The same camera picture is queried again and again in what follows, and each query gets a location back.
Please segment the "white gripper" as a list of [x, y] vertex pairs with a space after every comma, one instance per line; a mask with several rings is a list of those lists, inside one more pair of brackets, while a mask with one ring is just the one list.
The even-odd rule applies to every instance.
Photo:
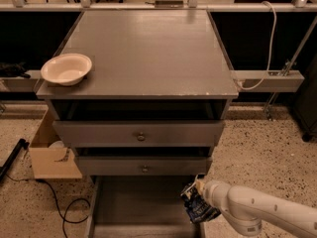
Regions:
[[203, 179], [198, 179], [195, 182], [195, 187], [198, 191], [203, 190], [204, 200], [212, 207], [225, 209], [228, 206], [227, 194], [231, 188], [228, 183], [218, 180], [210, 180], [205, 183]]

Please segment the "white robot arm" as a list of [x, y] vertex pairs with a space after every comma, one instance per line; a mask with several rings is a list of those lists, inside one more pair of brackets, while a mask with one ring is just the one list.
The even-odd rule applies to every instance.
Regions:
[[204, 201], [219, 209], [241, 235], [259, 235], [265, 221], [298, 238], [317, 238], [316, 208], [218, 180], [199, 179], [195, 186]]

